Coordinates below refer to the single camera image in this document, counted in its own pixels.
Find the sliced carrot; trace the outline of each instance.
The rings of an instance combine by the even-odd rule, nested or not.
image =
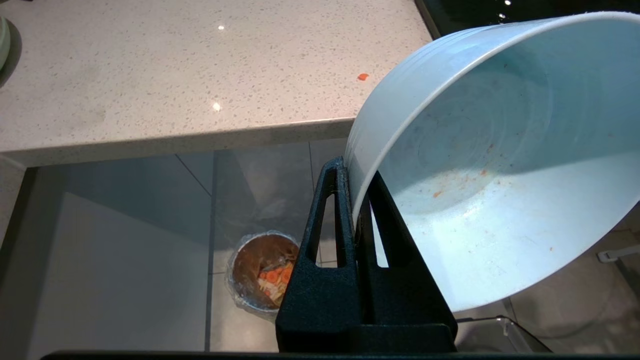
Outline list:
[[[291,270],[291,268],[286,268],[280,275],[280,280],[282,280],[282,282],[284,282],[285,284],[288,284],[289,280],[291,279]]]
[[[270,271],[267,273],[267,281],[270,282],[271,284],[275,284],[276,281],[278,281],[278,273],[276,273],[275,271]]]

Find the carrot piece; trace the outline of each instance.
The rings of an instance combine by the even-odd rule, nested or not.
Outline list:
[[[270,282],[271,284],[275,284],[276,281],[278,281],[278,273],[276,273],[275,271],[270,271],[267,273],[267,281]]]
[[[288,284],[289,280],[291,279],[291,270],[293,270],[293,269],[292,268],[286,268],[286,269],[284,269],[284,271],[280,275],[280,280],[282,280],[282,282],[284,282],[285,284]]]

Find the food residue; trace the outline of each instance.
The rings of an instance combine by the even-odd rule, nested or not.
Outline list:
[[[262,269],[258,274],[258,285],[260,291],[271,299],[275,304],[280,304],[287,285],[291,279],[293,263],[288,261],[285,265]]]

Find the plastic bag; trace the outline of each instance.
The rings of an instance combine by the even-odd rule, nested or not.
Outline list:
[[[236,306],[275,321],[282,299],[272,300],[268,296],[272,294],[261,288],[259,277],[274,269],[292,267],[299,247],[292,236],[279,231],[243,236],[227,263],[227,288]]]

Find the speckled quartz countertop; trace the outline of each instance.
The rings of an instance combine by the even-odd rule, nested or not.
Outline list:
[[[9,0],[0,15],[20,39],[0,154],[24,167],[346,136],[430,41],[412,0]]]

